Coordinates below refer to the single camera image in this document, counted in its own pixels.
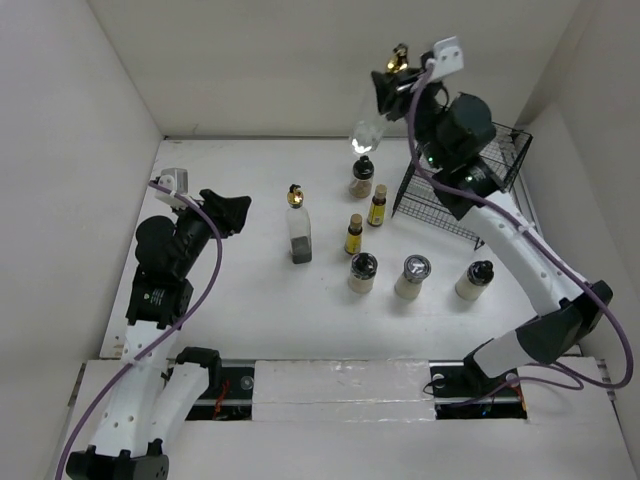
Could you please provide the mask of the clear oil bottle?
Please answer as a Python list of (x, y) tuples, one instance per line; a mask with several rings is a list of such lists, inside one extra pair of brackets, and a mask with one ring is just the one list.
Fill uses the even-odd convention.
[[(400, 74), (404, 73), (408, 67), (408, 46), (405, 43), (399, 43), (392, 50), (385, 68), (378, 72)], [(351, 149), (357, 157), (368, 155), (377, 149), (389, 124), (389, 121), (377, 111), (371, 72), (366, 77), (363, 100), (350, 136)]]

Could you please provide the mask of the oil bottle with dark contents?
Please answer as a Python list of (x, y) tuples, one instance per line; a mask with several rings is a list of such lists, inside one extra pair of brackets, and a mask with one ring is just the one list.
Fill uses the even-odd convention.
[(289, 210), (286, 212), (286, 222), (291, 260), (294, 264), (309, 263), (312, 260), (311, 222), (304, 207), (304, 194), (300, 185), (290, 185), (287, 202)]

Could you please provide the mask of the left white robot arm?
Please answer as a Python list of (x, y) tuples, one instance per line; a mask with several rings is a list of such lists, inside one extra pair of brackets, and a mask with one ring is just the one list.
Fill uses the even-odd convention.
[(152, 183), (175, 214), (156, 215), (135, 232), (138, 262), (125, 318), (121, 367), (92, 400), (69, 434), (57, 479), (165, 479), (169, 442), (200, 396), (222, 387), (216, 350), (187, 347), (174, 366), (168, 356), (180, 330), (211, 292), (223, 249), (198, 299), (188, 274), (209, 241), (242, 231), (248, 196), (223, 197), (209, 189), (199, 199)]

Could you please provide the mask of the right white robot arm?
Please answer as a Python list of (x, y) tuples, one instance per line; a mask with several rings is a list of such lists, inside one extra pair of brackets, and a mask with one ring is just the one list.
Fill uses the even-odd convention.
[(464, 358), (460, 378), (483, 394), (513, 369), (556, 361), (595, 328), (613, 292), (604, 281), (587, 281), (549, 248), (485, 163), (480, 153), (496, 136), (488, 105), (465, 93), (447, 106), (437, 102), (441, 76), (460, 70), (461, 60), (460, 52), (429, 51), (412, 68), (407, 46), (399, 44), (371, 79), (377, 113), (391, 122), (405, 120), (413, 161), (435, 169), (425, 179), (440, 203), (491, 248), (535, 311)]

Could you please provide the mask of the brown spice jar black lid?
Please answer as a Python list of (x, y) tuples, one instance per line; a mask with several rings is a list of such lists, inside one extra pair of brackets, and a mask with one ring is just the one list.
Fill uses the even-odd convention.
[(375, 167), (367, 155), (360, 156), (352, 166), (352, 180), (349, 184), (350, 194), (358, 199), (370, 195)]

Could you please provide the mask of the near yellow label brown bottle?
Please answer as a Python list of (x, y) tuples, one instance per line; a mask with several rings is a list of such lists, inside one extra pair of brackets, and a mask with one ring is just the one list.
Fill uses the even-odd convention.
[(344, 249), (349, 255), (355, 255), (361, 252), (363, 219), (360, 214), (353, 214), (350, 217)]

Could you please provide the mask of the yellow label brown bottle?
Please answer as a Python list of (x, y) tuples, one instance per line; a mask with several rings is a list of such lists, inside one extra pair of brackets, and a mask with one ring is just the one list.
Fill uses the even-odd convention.
[(379, 184), (375, 187), (368, 212), (367, 222), (372, 227), (379, 227), (384, 223), (387, 202), (387, 187)]
[(361, 252), (363, 219), (360, 214), (353, 214), (350, 217), (344, 249), (349, 255), (355, 255)]

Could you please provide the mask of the far yellow label brown bottle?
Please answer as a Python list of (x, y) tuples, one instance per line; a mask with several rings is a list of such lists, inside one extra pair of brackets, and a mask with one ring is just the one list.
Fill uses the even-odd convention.
[(375, 187), (368, 212), (367, 222), (372, 227), (379, 227), (384, 223), (387, 202), (387, 187), (379, 184)]

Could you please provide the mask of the left white powder jar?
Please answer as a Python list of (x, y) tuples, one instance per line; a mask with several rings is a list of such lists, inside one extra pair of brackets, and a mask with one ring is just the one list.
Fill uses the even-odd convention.
[(358, 294), (369, 293), (373, 288), (377, 270), (378, 261), (371, 253), (360, 252), (354, 255), (348, 278), (350, 289)]

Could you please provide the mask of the white powder jar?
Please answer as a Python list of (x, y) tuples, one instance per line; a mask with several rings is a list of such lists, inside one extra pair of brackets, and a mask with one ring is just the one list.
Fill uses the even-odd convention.
[(494, 265), (489, 260), (469, 265), (455, 284), (456, 294), (466, 301), (476, 301), (494, 279)]
[(415, 300), (421, 292), (423, 282), (431, 274), (431, 263), (422, 255), (410, 255), (403, 264), (403, 271), (397, 279), (395, 293), (405, 300)]
[(369, 293), (373, 288), (377, 270), (378, 261), (371, 253), (360, 252), (354, 255), (348, 278), (350, 289), (358, 294)]

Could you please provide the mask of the middle white powder jar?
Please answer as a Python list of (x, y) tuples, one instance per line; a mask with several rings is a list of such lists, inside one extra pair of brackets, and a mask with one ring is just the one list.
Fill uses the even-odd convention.
[(431, 274), (431, 263), (422, 255), (410, 255), (403, 264), (403, 271), (397, 279), (395, 293), (405, 300), (415, 300), (421, 292), (423, 282)]

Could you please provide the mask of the right white powder jar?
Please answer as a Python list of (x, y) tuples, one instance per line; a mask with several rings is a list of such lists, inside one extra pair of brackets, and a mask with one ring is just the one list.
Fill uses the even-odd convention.
[(455, 284), (456, 294), (466, 301), (476, 301), (494, 279), (494, 265), (489, 260), (469, 265)]

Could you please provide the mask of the metal mounting rail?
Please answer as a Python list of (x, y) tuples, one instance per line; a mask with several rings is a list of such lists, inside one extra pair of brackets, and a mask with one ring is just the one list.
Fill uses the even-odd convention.
[(449, 381), (455, 364), (424, 360), (226, 362), (218, 387), (196, 401), (190, 420), (414, 423), (527, 417), (519, 390), (469, 404)]

